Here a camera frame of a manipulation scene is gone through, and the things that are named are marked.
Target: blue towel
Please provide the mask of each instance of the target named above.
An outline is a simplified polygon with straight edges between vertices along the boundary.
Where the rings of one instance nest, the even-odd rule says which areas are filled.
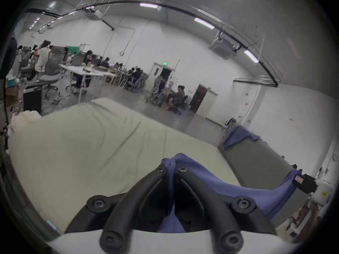
[[[229,146],[237,144],[238,142],[245,138],[251,138],[253,141],[257,141],[260,138],[260,136],[249,132],[246,128],[242,127],[241,125],[238,125],[224,139],[224,150]]]
[[[265,214],[265,216],[271,220],[279,212],[279,210],[285,205],[288,199],[292,196],[297,188],[293,184],[293,179],[297,174],[301,174],[302,170],[290,171],[286,178],[282,181],[280,186],[273,190],[267,189],[255,189],[242,186],[236,186],[223,182],[209,172],[198,162],[189,158],[188,156],[179,153],[171,159],[165,158],[162,160],[169,175],[169,203],[172,207],[171,214],[163,220],[158,232],[162,233],[182,233],[184,232],[179,220],[174,214],[174,179],[175,179],[175,166],[176,164],[182,164],[201,180],[203,180],[210,188],[216,193],[237,197],[247,196],[254,199],[257,206]]]

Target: white bed sheet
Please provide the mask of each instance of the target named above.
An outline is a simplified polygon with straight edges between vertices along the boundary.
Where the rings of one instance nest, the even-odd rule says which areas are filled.
[[[61,231],[91,196],[127,192],[180,152],[240,185],[216,147],[105,98],[33,122],[10,137],[9,149],[32,205]]]

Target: white door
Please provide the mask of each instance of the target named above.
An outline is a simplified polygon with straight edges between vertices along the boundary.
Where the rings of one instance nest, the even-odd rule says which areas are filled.
[[[157,78],[162,71],[162,66],[154,63],[152,69],[150,69],[150,74],[148,75],[145,90],[151,91],[152,87],[154,86],[154,80]]]
[[[207,91],[207,93],[206,93],[204,99],[202,100],[196,114],[206,118],[207,115],[209,114],[216,98],[217,98],[217,96],[214,93]]]

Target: door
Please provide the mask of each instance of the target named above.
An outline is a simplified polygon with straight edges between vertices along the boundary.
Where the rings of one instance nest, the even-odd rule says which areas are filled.
[[[197,115],[200,115],[204,118],[209,114],[217,95],[211,91],[207,91],[204,99],[201,101],[201,104],[196,112]]]
[[[202,100],[204,99],[205,95],[207,93],[207,89],[204,88],[203,86],[199,85],[199,87],[197,88],[197,91],[195,92],[192,100],[191,100],[191,111],[196,113]]]
[[[162,70],[162,66],[160,66],[157,63],[153,64],[152,69],[150,69],[150,74],[148,75],[148,78],[146,80],[146,86],[144,90],[151,91],[152,87],[154,86],[154,80],[157,78]]]

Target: ceiling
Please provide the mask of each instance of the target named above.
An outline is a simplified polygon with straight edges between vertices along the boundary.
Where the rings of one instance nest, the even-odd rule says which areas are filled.
[[[32,0],[28,8],[65,14],[88,4],[122,0]],[[163,3],[198,13],[215,26],[222,26],[268,65],[281,83],[307,87],[339,97],[339,53],[337,35],[314,0],[139,0]],[[104,12],[108,5],[99,6]],[[199,9],[217,17],[211,19]],[[174,10],[152,11],[138,4],[111,4],[106,15],[135,16],[153,19],[185,29],[211,42],[217,29],[209,30],[194,18]],[[29,29],[38,14],[31,14],[23,30]],[[35,28],[54,19],[41,15]],[[243,52],[235,58],[256,78],[267,75],[260,65],[253,64]]]

